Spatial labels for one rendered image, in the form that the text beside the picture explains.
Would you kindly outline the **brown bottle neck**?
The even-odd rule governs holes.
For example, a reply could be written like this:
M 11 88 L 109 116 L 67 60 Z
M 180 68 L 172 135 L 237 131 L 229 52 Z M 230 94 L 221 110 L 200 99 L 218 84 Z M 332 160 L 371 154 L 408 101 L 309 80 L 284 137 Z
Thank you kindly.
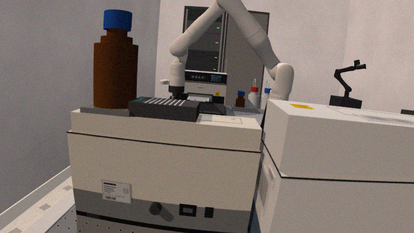
M 123 29 L 107 29 L 107 35 L 127 36 L 127 30 L 123 30 Z

